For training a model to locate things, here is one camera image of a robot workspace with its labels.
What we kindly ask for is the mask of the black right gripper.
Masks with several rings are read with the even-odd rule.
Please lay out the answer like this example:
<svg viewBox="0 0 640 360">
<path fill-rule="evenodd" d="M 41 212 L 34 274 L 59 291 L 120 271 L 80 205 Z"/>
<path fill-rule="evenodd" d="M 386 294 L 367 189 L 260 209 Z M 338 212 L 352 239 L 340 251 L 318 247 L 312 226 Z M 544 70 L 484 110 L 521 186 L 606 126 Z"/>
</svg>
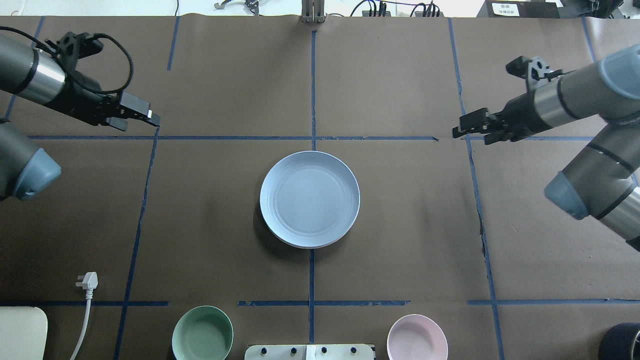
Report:
<svg viewBox="0 0 640 360">
<path fill-rule="evenodd" d="M 486 107 L 459 117 L 459 126 L 452 129 L 452 138 L 473 133 L 484 134 L 484 143 L 517 142 L 550 130 L 535 110 L 534 96 L 523 94 L 509 100 L 502 111 L 490 112 Z"/>
</svg>

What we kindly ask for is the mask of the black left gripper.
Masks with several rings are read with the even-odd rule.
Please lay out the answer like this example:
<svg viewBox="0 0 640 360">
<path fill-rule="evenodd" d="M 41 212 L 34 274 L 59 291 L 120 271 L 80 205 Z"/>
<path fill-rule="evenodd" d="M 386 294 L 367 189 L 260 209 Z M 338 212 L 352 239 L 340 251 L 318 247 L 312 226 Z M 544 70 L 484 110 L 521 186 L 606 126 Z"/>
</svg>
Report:
<svg viewBox="0 0 640 360">
<path fill-rule="evenodd" d="M 160 127 L 161 118 L 151 110 L 150 102 L 126 91 L 101 95 L 67 79 L 52 100 L 52 109 L 92 126 L 110 126 L 125 132 L 127 120 L 140 120 Z"/>
</svg>

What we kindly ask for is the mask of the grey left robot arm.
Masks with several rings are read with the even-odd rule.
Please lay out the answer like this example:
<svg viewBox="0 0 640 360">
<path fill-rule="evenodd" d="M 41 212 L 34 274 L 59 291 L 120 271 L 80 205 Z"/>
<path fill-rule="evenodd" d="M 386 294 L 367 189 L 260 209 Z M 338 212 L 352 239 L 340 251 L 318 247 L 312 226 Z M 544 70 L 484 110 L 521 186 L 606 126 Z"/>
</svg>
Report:
<svg viewBox="0 0 640 360">
<path fill-rule="evenodd" d="M 121 132 L 128 120 L 160 126 L 150 102 L 128 92 L 134 63 L 114 37 L 67 32 L 57 41 L 40 41 L 17 28 L 1 30 L 1 92 L 7 95 L 1 112 L 2 200 L 34 198 L 61 176 L 61 166 L 34 141 L 38 122 L 46 130 L 53 129 L 50 121 L 61 125 L 62 117 Z M 103 89 L 77 68 L 80 60 L 101 53 L 104 41 L 121 50 L 128 66 L 124 84 L 115 89 Z"/>
</svg>

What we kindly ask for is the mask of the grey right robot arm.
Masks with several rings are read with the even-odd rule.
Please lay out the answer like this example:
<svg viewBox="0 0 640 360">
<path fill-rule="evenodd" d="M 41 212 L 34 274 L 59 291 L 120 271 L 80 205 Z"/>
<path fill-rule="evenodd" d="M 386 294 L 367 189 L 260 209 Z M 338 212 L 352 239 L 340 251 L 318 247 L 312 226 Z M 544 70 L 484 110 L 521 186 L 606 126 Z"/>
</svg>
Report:
<svg viewBox="0 0 640 360">
<path fill-rule="evenodd" d="M 615 51 L 582 68 L 553 70 L 541 57 L 523 55 L 506 71 L 525 81 L 526 92 L 499 112 L 486 107 L 459 117 L 452 136 L 483 135 L 486 145 L 518 142 L 593 116 L 605 125 L 544 195 L 576 220 L 592 217 L 640 248 L 640 48 Z"/>
</svg>

